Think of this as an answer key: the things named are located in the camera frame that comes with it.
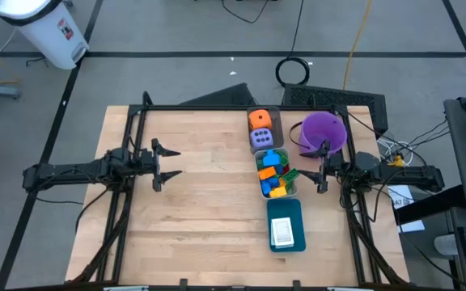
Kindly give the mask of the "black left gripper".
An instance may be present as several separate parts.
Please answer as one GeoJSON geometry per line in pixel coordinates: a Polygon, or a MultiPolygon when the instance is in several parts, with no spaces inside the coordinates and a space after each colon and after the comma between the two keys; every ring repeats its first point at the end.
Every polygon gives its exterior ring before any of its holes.
{"type": "Polygon", "coordinates": [[[140,149],[139,159],[141,161],[141,174],[152,174],[152,188],[156,192],[162,190],[162,182],[179,175],[182,171],[169,171],[160,173],[159,157],[171,157],[180,155],[180,152],[165,149],[157,138],[151,140],[151,150],[147,148],[140,149]]]}

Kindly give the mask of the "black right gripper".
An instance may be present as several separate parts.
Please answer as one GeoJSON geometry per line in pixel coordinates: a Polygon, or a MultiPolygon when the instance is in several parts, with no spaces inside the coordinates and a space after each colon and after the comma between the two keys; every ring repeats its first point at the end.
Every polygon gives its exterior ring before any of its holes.
{"type": "Polygon", "coordinates": [[[341,155],[336,152],[330,154],[330,140],[325,139],[321,147],[316,151],[301,153],[304,158],[320,158],[320,172],[299,170],[299,173],[309,178],[313,183],[318,183],[317,192],[326,193],[328,190],[327,176],[336,176],[338,169],[341,167],[341,155]]]}

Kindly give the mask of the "purple foam die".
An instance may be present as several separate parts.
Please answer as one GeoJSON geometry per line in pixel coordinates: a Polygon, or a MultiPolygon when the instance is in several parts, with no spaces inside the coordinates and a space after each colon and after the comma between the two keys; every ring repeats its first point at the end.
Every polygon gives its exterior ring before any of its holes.
{"type": "Polygon", "coordinates": [[[274,146],[273,134],[270,129],[253,129],[250,133],[250,142],[255,151],[265,150],[274,146]]]}

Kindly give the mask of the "orange foam die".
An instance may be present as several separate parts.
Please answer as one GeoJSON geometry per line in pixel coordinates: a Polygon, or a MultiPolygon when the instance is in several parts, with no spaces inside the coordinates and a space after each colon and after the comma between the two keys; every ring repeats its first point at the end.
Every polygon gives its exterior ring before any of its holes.
{"type": "Polygon", "coordinates": [[[269,112],[265,109],[257,109],[248,114],[248,123],[251,130],[271,129],[272,120],[269,112]]]}

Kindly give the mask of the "purple plastic bucket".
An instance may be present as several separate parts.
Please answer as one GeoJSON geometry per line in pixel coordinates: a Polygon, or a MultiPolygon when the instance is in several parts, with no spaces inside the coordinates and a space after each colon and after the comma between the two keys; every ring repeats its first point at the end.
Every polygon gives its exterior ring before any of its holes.
{"type": "Polygon", "coordinates": [[[289,136],[301,154],[316,152],[326,141],[329,143],[328,153],[335,154],[344,147],[348,133],[337,116],[329,112],[313,112],[303,121],[294,124],[289,136]],[[297,128],[300,128],[300,134],[299,140],[295,141],[291,133],[297,128]]]}

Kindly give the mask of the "transparent grey plastic bin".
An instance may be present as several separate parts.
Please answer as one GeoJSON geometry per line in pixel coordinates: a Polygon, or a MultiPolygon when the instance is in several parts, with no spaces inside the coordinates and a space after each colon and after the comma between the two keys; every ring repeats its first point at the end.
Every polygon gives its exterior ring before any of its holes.
{"type": "MultiPolygon", "coordinates": [[[[276,107],[276,106],[255,106],[255,107],[250,107],[247,110],[247,118],[248,118],[248,114],[250,112],[253,112],[253,111],[257,110],[257,109],[265,109],[265,110],[267,110],[269,112],[269,114],[271,116],[271,120],[272,120],[273,125],[272,125],[272,128],[270,130],[271,130],[271,133],[273,134],[273,139],[274,139],[274,146],[272,148],[282,147],[283,144],[284,144],[284,137],[283,137],[283,131],[282,131],[282,119],[281,119],[281,116],[280,116],[279,108],[276,107]]],[[[252,145],[251,145],[251,142],[250,142],[250,133],[251,133],[251,131],[252,130],[250,129],[249,123],[248,123],[248,141],[249,141],[249,144],[250,144],[250,150],[254,154],[257,151],[255,151],[252,148],[252,145]]]]}

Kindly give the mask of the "teal plastic bin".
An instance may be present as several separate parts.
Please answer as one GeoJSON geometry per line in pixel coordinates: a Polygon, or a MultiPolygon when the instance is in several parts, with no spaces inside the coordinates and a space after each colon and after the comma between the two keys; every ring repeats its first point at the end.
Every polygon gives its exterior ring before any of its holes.
{"type": "Polygon", "coordinates": [[[271,251],[305,251],[306,239],[299,200],[269,200],[267,202],[267,218],[271,251]]]}

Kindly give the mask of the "light grey plastic bin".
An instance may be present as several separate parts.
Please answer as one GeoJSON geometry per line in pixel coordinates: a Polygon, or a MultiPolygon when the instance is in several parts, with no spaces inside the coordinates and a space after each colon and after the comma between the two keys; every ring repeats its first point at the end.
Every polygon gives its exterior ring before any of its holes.
{"type": "MultiPolygon", "coordinates": [[[[289,158],[289,162],[290,162],[290,155],[289,155],[289,152],[287,151],[287,149],[285,149],[285,148],[277,148],[277,149],[270,149],[270,150],[274,150],[275,152],[278,152],[278,151],[285,152],[286,154],[288,154],[288,158],[289,158]]],[[[256,160],[257,160],[257,159],[262,159],[263,156],[265,155],[265,152],[266,152],[266,151],[267,151],[267,150],[260,150],[260,151],[257,151],[257,152],[255,153],[255,155],[254,155],[254,157],[255,157],[255,165],[256,165],[256,160]]],[[[275,170],[276,170],[276,172],[277,172],[277,174],[276,174],[275,176],[277,176],[278,178],[281,178],[281,177],[284,175],[284,174],[283,174],[283,167],[284,167],[284,166],[283,166],[281,163],[280,163],[279,165],[274,166],[274,168],[275,168],[275,170]]],[[[258,180],[259,180],[259,185],[260,185],[260,190],[261,190],[261,180],[260,180],[259,177],[258,177],[258,171],[259,171],[259,170],[257,169],[257,178],[258,178],[258,180]]],[[[296,185],[295,180],[292,182],[292,183],[294,183],[294,185],[295,185],[295,187],[296,187],[296,190],[297,190],[297,192],[296,192],[295,195],[293,195],[293,196],[288,196],[288,195],[286,195],[286,196],[284,196],[284,197],[273,198],[273,199],[290,199],[290,198],[293,198],[294,196],[296,196],[297,193],[298,193],[298,189],[297,189],[297,185],[296,185]]],[[[273,200],[273,199],[271,199],[270,197],[269,197],[269,198],[266,198],[266,197],[264,197],[263,195],[262,195],[262,197],[265,198],[266,200],[273,200]]]]}

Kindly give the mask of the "black perforated case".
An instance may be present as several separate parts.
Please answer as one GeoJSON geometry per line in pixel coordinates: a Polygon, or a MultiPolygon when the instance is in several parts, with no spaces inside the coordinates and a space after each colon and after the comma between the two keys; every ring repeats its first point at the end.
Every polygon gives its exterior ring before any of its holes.
{"type": "Polygon", "coordinates": [[[376,131],[375,136],[379,138],[388,130],[384,95],[305,85],[288,85],[284,90],[282,105],[312,105],[314,103],[320,106],[367,106],[376,131]]]}

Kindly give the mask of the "black angled panel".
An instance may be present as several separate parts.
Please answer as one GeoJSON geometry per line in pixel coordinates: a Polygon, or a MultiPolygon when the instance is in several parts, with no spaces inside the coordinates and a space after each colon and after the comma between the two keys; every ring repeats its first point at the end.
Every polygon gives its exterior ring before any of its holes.
{"type": "Polygon", "coordinates": [[[212,105],[257,105],[248,85],[243,82],[234,86],[215,91],[195,99],[190,99],[181,105],[212,106],[212,105]]]}

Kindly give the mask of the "white paper sheet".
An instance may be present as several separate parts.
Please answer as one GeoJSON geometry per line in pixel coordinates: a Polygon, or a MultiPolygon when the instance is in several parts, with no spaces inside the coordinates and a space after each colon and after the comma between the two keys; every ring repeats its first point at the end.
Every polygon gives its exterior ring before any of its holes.
{"type": "Polygon", "coordinates": [[[388,186],[388,194],[392,198],[395,209],[410,205],[415,201],[406,185],[388,186]]]}
{"type": "Polygon", "coordinates": [[[412,222],[404,223],[404,224],[397,226],[397,230],[400,233],[418,232],[418,231],[423,231],[425,229],[426,228],[422,220],[412,221],[412,222]]]}

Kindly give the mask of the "white cylinder object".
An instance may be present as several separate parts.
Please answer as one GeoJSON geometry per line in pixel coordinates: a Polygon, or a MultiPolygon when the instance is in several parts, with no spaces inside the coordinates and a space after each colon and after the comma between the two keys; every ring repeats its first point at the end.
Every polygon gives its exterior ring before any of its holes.
{"type": "Polygon", "coordinates": [[[458,255],[456,237],[454,234],[445,234],[434,239],[434,249],[441,255],[458,255]]]}

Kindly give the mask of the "white trash bin black lid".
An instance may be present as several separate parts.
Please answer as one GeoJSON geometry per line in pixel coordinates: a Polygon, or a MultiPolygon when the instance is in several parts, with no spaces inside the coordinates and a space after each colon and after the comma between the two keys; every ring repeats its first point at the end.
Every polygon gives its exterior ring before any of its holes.
{"type": "Polygon", "coordinates": [[[53,65],[72,70],[89,51],[71,0],[0,0],[0,19],[16,27],[53,65]]]}

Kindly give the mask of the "dark keyboard desk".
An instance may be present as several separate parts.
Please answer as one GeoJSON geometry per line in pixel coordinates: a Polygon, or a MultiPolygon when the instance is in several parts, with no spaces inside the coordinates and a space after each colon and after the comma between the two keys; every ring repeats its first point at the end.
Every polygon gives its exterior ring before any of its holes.
{"type": "Polygon", "coordinates": [[[466,200],[462,185],[448,188],[435,194],[425,193],[421,200],[396,210],[398,225],[422,220],[425,230],[411,232],[404,239],[411,238],[411,247],[417,251],[428,250],[426,259],[439,257],[447,259],[451,272],[448,276],[453,285],[466,289],[466,262],[458,234],[459,227],[466,227],[466,200]],[[441,255],[434,249],[434,239],[445,234],[454,234],[458,255],[441,255]]]}

